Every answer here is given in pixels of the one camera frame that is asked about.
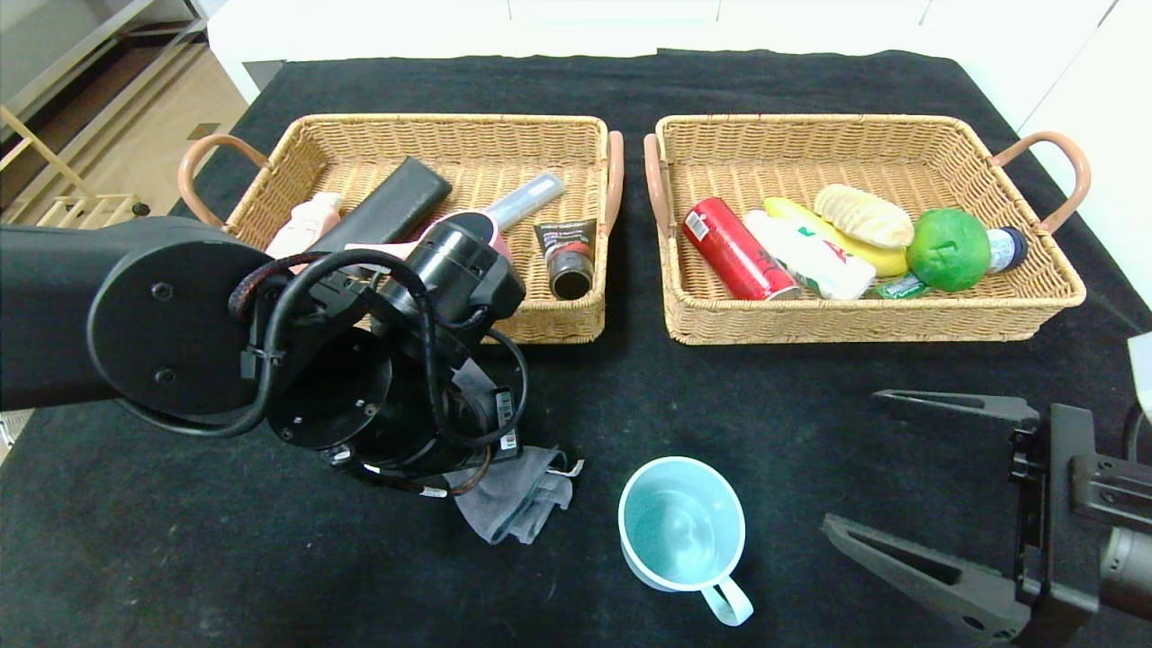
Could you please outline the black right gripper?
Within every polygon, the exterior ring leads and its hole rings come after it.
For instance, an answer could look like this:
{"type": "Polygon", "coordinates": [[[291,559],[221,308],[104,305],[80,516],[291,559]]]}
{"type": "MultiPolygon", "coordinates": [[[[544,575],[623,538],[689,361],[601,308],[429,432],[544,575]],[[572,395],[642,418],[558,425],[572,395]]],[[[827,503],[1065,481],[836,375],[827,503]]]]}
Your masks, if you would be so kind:
{"type": "MultiPolygon", "coordinates": [[[[887,402],[996,419],[1020,429],[1041,422],[1024,398],[884,389],[887,402]]],[[[1139,460],[1139,434],[1149,415],[1132,404],[1122,431],[1123,455],[1097,451],[1094,419],[1086,409],[1055,405],[1037,427],[1040,464],[1034,482],[1021,480],[1016,581],[924,545],[826,514],[824,536],[840,553],[954,625],[968,645],[1066,645],[1100,608],[1149,621],[1149,464],[1139,460]],[[1097,577],[1076,585],[1058,565],[1076,521],[1106,525],[1097,577]]]]}

